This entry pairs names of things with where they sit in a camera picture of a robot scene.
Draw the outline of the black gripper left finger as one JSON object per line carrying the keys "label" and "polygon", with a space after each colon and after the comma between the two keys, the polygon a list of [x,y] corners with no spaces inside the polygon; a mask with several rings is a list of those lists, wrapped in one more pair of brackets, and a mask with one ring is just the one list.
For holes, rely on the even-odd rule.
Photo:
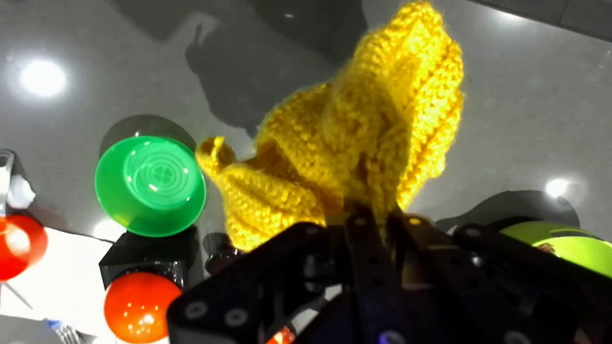
{"label": "black gripper left finger", "polygon": [[345,247],[351,264],[351,291],[357,329],[365,344],[407,344],[405,312],[397,274],[384,251],[372,215],[357,209],[345,218]]}

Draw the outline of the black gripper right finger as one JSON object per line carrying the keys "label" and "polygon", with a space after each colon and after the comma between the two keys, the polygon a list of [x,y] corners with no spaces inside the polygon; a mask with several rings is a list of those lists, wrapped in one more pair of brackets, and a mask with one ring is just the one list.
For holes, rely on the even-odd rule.
{"label": "black gripper right finger", "polygon": [[418,216],[389,216],[388,239],[401,287],[416,299],[428,337],[445,344],[529,344],[525,318],[504,293],[472,264],[447,234]]}

